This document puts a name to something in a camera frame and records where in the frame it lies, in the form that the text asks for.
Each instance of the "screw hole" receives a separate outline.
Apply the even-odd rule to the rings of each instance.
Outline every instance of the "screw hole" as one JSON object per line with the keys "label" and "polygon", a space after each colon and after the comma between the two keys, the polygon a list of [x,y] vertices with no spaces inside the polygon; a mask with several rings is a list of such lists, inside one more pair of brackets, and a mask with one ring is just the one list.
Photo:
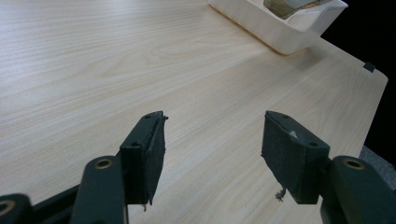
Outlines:
{"label": "screw hole", "polygon": [[113,161],[111,161],[111,160],[108,160],[108,159],[99,160],[96,162],[95,168],[102,170],[102,169],[106,169],[107,167],[111,166],[111,164],[113,164]]}
{"label": "screw hole", "polygon": [[0,202],[0,217],[7,214],[15,206],[15,202],[11,200],[5,200]]}
{"label": "screw hole", "polygon": [[353,160],[344,160],[344,164],[348,166],[349,168],[353,168],[356,170],[362,170],[364,169],[364,165],[359,162],[359,161],[353,161]]}

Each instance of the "dark background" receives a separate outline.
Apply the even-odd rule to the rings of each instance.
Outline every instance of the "dark background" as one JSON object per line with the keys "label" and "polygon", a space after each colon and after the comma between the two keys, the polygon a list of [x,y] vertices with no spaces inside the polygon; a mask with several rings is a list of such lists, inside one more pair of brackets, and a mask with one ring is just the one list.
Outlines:
{"label": "dark background", "polygon": [[396,165],[395,114],[392,96],[396,81],[396,16],[392,0],[343,0],[348,7],[321,36],[388,77],[364,145]]}

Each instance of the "white plastic tray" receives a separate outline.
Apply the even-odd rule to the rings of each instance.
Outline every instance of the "white plastic tray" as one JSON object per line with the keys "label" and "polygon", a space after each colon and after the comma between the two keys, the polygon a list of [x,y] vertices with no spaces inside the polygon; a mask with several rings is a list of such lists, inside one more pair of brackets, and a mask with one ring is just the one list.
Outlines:
{"label": "white plastic tray", "polygon": [[209,4],[282,54],[314,45],[347,7],[341,0],[332,0],[282,20],[263,5],[263,0],[209,0]]}

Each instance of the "light wood grain surface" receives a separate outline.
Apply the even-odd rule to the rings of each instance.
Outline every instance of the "light wood grain surface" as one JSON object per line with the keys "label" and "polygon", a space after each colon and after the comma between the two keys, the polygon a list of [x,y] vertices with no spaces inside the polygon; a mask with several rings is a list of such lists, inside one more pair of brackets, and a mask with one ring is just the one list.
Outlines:
{"label": "light wood grain surface", "polygon": [[162,110],[163,174],[131,223],[321,223],[261,158],[264,113],[358,156],[387,78],[320,40],[275,53],[204,0],[2,1],[0,195],[33,204]]}

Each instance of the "wooden table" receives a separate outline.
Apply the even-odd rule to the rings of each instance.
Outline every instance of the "wooden table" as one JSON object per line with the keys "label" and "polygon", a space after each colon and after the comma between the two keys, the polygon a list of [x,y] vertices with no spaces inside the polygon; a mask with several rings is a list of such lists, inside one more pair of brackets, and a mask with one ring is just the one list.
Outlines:
{"label": "wooden table", "polygon": [[147,113],[163,110],[163,173],[131,223],[321,223],[261,155],[264,113],[302,123],[359,156],[387,78],[320,40],[290,56],[206,0],[5,1],[0,6],[0,195],[33,204],[115,155]]}

